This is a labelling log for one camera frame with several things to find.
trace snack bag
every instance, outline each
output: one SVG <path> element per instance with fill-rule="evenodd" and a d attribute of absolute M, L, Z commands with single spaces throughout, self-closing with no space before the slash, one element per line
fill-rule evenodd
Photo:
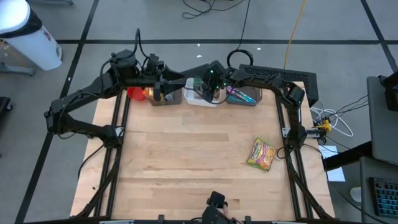
<path fill-rule="evenodd" d="M 265 141 L 257 138 L 247 163 L 254 167 L 269 171 L 276 149 Z"/>

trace wooden table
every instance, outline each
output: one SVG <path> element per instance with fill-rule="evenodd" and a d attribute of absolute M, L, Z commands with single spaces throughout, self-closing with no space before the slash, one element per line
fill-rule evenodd
<path fill-rule="evenodd" d="M 94 124 L 111 123 L 115 99 L 98 101 Z M 307 98 L 302 123 L 312 127 Z M 238 219 L 250 215 L 253 220 L 294 220 L 285 160 L 275 157 L 269 172 L 246 164 L 257 136 L 276 148 L 282 146 L 275 96 L 269 90 L 263 90 L 256 107 L 225 103 L 206 108 L 188 105 L 184 99 L 181 105 L 153 107 L 149 102 L 132 101 L 112 219 L 156 220 L 159 214 L 167 220 L 200 217 L 215 190 L 226 196 L 230 214 Z M 318 147 L 314 139 L 305 143 Z M 86 157 L 101 144 L 99 139 L 90 139 Z M 98 188 L 104 152 L 84 166 L 71 215 L 80 212 Z M 308 146 L 301 153 L 309 190 L 334 216 L 320 153 Z M 102 214 L 107 199 L 106 192 Z"/>

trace orange object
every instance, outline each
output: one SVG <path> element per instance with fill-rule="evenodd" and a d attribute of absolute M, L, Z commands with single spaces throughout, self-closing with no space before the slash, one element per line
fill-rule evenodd
<path fill-rule="evenodd" d="M 145 95 L 143 94 L 141 88 L 139 88 L 139 87 L 129 87 L 129 88 L 127 88 L 127 94 L 133 100 L 136 100 L 136 101 L 145 100 Z"/>

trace floor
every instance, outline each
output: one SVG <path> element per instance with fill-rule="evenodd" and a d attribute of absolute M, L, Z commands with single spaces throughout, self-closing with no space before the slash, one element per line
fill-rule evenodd
<path fill-rule="evenodd" d="M 63 64 L 49 72 L 38 69 L 34 77 L 0 75 L 0 96 L 8 96 L 14 103 L 0 132 L 0 178 L 4 180 L 0 184 L 1 223 L 15 222 L 45 141 L 43 113 L 52 100 L 91 83 L 111 52 L 132 47 L 129 40 L 134 39 L 138 27 L 146 43 L 144 50 L 157 54 L 176 71 L 213 60 L 226 66 L 226 55 L 237 47 L 241 36 L 248 0 L 229 11 L 211 11 L 190 20 L 181 17 L 188 8 L 180 0 L 75 0 L 74 6 L 30 2 L 61 44 Z M 202 6 L 194 0 L 189 2 Z M 215 6 L 221 9 L 231 4 L 219 0 Z M 252 52 L 256 65 L 283 67 L 286 43 L 300 4 L 301 1 L 251 0 L 241 48 Z M 363 4 L 369 6 L 376 24 L 372 25 Z M 397 66 L 391 60 L 398 57 L 398 23 L 394 17 L 397 7 L 394 0 L 308 0 L 295 39 L 310 41 L 294 42 L 287 68 L 317 74 L 319 102 L 325 108 L 338 109 L 357 100 L 366 95 L 366 77 L 390 75 Z M 233 65 L 239 63 L 248 61 L 244 57 L 233 58 Z M 72 116 L 90 122 L 94 111 L 92 103 Z M 344 119 L 354 137 L 337 132 L 330 137 L 348 147 L 370 140 L 368 117 L 367 108 L 346 113 Z M 86 137 L 78 135 L 66 141 L 52 138 L 25 222 L 69 216 L 86 142 Z M 350 188 L 360 185 L 359 164 L 343 170 L 346 182 L 332 184 L 349 195 Z M 331 196 L 338 218 L 361 221 L 360 213 L 332 189 Z"/>

